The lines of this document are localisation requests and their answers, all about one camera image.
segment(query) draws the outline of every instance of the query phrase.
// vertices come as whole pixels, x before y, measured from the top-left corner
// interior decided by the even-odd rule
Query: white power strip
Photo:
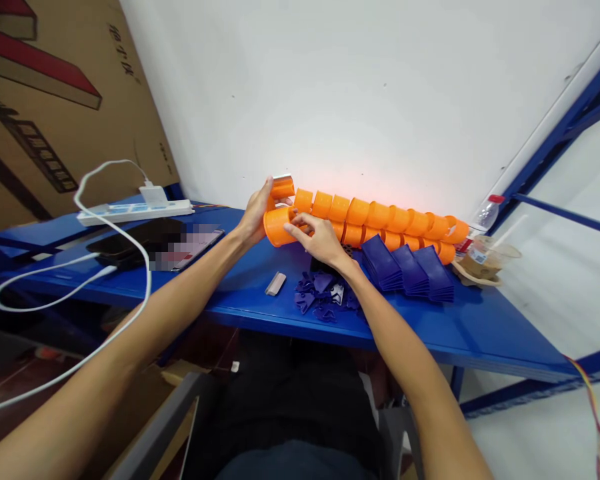
[[[113,223],[176,217],[195,212],[190,200],[173,200],[166,207],[150,207],[146,203],[126,203],[124,205],[98,205],[90,210]],[[77,218],[85,227],[104,225],[104,222],[85,212],[80,212]]]

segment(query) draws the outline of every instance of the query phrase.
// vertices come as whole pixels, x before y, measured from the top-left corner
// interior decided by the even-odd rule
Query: person's right hand
[[[308,229],[300,230],[298,226],[308,226]],[[298,242],[314,258],[326,263],[330,267],[339,270],[351,262],[351,258],[343,250],[342,245],[335,236],[333,227],[329,220],[312,217],[308,213],[301,213],[291,223],[285,224],[285,230],[296,238]]]

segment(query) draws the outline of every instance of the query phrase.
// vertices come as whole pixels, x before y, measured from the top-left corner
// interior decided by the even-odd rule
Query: chair
[[[423,480],[423,466],[420,455],[420,442],[411,408],[376,410],[368,376],[361,374],[365,390],[369,395],[374,417],[385,445],[385,466],[380,480],[396,480],[400,476],[405,433],[411,445],[411,454],[418,479]],[[187,441],[187,453],[191,439],[195,438],[213,408],[220,392],[220,385],[210,375],[188,373],[176,387],[167,402],[157,412],[154,420],[146,428],[134,447],[122,460],[113,473],[112,480],[148,480],[164,454],[171,438],[182,423],[196,397],[195,416]],[[195,469],[195,465],[185,460],[181,476],[185,470]]]

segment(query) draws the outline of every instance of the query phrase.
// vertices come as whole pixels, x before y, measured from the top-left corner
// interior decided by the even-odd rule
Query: orange plastic ring
[[[348,210],[349,199],[341,197],[340,195],[334,195],[333,202],[331,202],[331,209],[329,210],[329,220],[344,222],[347,218]]]
[[[440,242],[438,242],[438,240],[430,240],[422,237],[420,237],[418,240],[420,240],[420,248],[427,248],[430,245],[433,245],[435,252],[440,253]]]
[[[362,243],[366,242],[367,240],[371,240],[376,235],[380,235],[380,230],[372,229],[366,225],[362,226]]]
[[[313,200],[313,192],[309,190],[298,189],[295,192],[295,200],[293,206],[298,209],[298,213],[311,212],[311,201]]]
[[[347,212],[347,223],[362,225],[367,220],[368,214],[369,202],[354,198],[351,200],[349,211]]]
[[[328,193],[322,193],[318,190],[315,193],[315,200],[313,201],[313,208],[311,214],[318,218],[327,218],[329,209],[331,208],[332,197]]]
[[[414,209],[409,209],[407,212],[411,213],[411,222],[404,233],[412,237],[419,237],[428,230],[429,218],[424,213],[420,213]]]
[[[380,231],[382,241],[385,243],[389,251],[398,250],[402,246],[402,235],[386,230]]]
[[[264,224],[267,238],[271,244],[278,248],[287,243],[297,241],[285,231],[285,223],[290,222],[295,217],[293,209],[283,207],[271,210],[265,213]]]
[[[455,258],[455,247],[451,243],[440,242],[440,252],[438,253],[438,256],[443,265],[450,264]]]
[[[273,187],[271,188],[271,196],[274,200],[280,200],[285,197],[292,197],[295,194],[293,179],[290,175],[286,175],[279,179],[273,179]]]
[[[338,241],[340,241],[342,239],[342,233],[345,229],[345,224],[342,222],[331,222],[331,226],[333,227],[335,236],[338,238]]]
[[[361,240],[362,227],[359,225],[345,223],[345,230],[342,234],[342,240],[340,243],[343,245],[350,245],[353,248],[360,248]]]
[[[389,207],[373,201],[369,204],[369,214],[366,225],[371,228],[383,229],[389,223]]]
[[[404,233],[402,234],[402,244],[408,245],[411,251],[420,250],[420,240]]]
[[[389,222],[387,222],[386,230],[402,233],[409,226],[410,220],[409,212],[392,205],[389,207]]]
[[[441,240],[449,233],[449,220],[431,212],[425,214],[429,218],[429,229],[422,235],[429,240]]]
[[[449,222],[449,233],[442,241],[447,243],[461,243],[462,240],[467,238],[469,234],[469,226],[462,220],[458,220],[453,215],[447,215],[445,217]]]

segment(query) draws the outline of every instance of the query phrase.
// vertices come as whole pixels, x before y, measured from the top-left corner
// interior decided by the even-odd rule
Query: white charging cable
[[[42,392],[42,390],[45,390],[49,387],[51,387],[52,385],[55,385],[58,382],[61,382],[62,380],[66,379],[67,377],[71,376],[72,374],[74,374],[76,371],[78,371],[82,366],[84,366],[84,364],[86,364],[86,362],[88,362],[89,360],[91,360],[92,358],[94,358],[94,356],[96,356],[98,353],[100,353],[102,351],[102,349],[104,349],[108,344],[110,344],[115,338],[118,337],[118,335],[120,335],[122,332],[124,332],[124,330],[126,330],[127,328],[129,328],[129,326],[136,320],[136,318],[138,318],[140,316],[140,314],[143,312],[143,310],[145,309],[145,307],[147,306],[147,302],[149,301],[149,296],[151,295],[151,270],[149,270],[149,254],[147,253],[147,251],[145,250],[145,248],[140,244],[140,242],[138,242],[138,240],[136,240],[135,238],[133,238],[132,236],[130,236],[127,232],[125,232],[124,230],[122,230],[120,227],[114,225],[112,222],[110,222],[109,220],[102,218],[100,215],[90,211],[88,208],[86,208],[82,202],[80,202],[80,196],[82,195],[82,193],[85,190],[85,186],[87,184],[87,180],[89,180],[89,178],[91,178],[93,175],[95,175],[96,173],[102,171],[106,166],[108,165],[112,165],[114,163],[126,163],[129,162],[131,164],[133,164],[134,166],[138,167],[138,165],[131,161],[131,160],[112,160],[112,161],[108,161],[108,162],[104,162],[102,165],[100,165],[98,168],[96,168],[93,171],[90,171],[88,174],[86,174],[84,177],[82,177],[82,180],[80,180],[80,185],[78,186],[78,190],[75,193],[75,195],[73,196],[73,202],[78,206],[78,208],[80,208],[80,210],[82,210],[85,213],[88,213],[89,215],[93,215],[94,217],[96,217],[98,220],[102,221],[103,223],[106,223],[108,226],[110,226],[112,229],[116,230],[116,232],[120,233],[122,236],[124,236],[126,239],[128,239],[130,242],[132,242],[132,244],[134,244],[138,250],[140,250],[140,253],[142,254],[144,260],[145,260],[145,268],[147,270],[147,287],[145,289],[145,298],[144,300],[142,300],[142,303],[140,304],[140,308],[138,308],[138,311],[134,314],[134,316],[132,316],[129,321],[124,324],[124,326],[122,328],[120,328],[120,330],[118,330],[114,335],[110,336],[102,345],[100,345],[98,348],[96,348],[96,350],[94,350],[93,352],[91,352],[88,356],[86,356],[82,361],[80,361],[78,364],[76,364],[74,367],[70,368],[69,370],[67,370],[66,372],[64,372],[62,375],[54,378],[51,381],[46,382],[44,385],[40,385],[39,387],[34,388],[33,390],[29,390],[26,393],[23,393],[22,395],[18,395],[17,397],[14,397],[12,399],[6,400],[2,403],[0,403],[0,409],[8,407],[10,405],[13,405],[14,403],[19,402],[20,400],[24,400],[26,398],[29,398],[33,395],[35,395],[36,393],[40,393]],[[142,174],[145,177],[145,180],[148,180],[145,172],[138,167],[138,169],[140,169],[140,171],[142,172]],[[42,271],[47,271],[47,270],[52,270],[54,268],[60,268],[60,267],[64,267],[67,265],[71,265],[74,263],[78,263],[80,261],[84,261],[90,258],[95,258],[96,255],[92,254],[92,255],[85,255],[84,257],[80,257],[79,259],[75,259],[72,260],[70,262],[66,262],[63,263],[62,265],[54,265],[53,267],[48,267],[45,269],[40,269],[40,270],[36,270],[36,271],[32,271],[32,272],[27,272],[24,275],[19,275],[18,277],[14,277],[10,280],[8,280],[7,282],[5,282],[4,284],[0,285],[0,291],[6,287],[8,284],[13,283],[14,281],[26,277],[28,275],[32,275],[34,273],[38,273],[38,272],[42,272]],[[100,278],[103,275],[108,275],[109,273],[111,273],[113,270],[108,270],[106,273],[103,273],[105,270],[109,269],[109,267],[105,267],[103,270],[100,270],[100,272],[98,272],[96,275],[94,275],[93,277],[91,277],[90,279],[88,279],[86,282],[82,283],[82,285],[80,285],[78,288],[74,289],[70,294],[65,295],[64,297],[62,297],[60,300],[54,301],[52,303],[49,303],[47,305],[44,305],[43,307],[36,307],[33,309],[10,309],[7,311],[34,311],[34,310],[40,310],[42,308],[46,308],[49,307],[51,305],[55,305],[57,303],[60,303],[62,300],[69,298],[72,294],[74,294],[75,292],[77,292],[78,290],[80,290],[80,288],[82,288],[84,285],[88,284],[90,281],[95,280],[96,278]]]

